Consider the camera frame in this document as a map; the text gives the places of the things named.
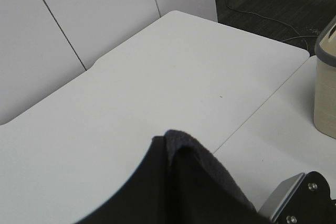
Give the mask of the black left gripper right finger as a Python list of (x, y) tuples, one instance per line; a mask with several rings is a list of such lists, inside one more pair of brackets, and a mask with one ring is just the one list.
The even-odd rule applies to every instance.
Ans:
[(258, 213), (271, 223), (335, 223), (335, 200), (322, 174), (299, 173), (282, 181)]

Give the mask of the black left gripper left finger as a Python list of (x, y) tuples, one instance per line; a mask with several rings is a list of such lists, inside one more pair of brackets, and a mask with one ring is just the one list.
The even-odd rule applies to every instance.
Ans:
[(166, 138), (156, 136), (132, 176), (81, 223), (262, 223), (229, 195), (186, 148), (170, 169)]

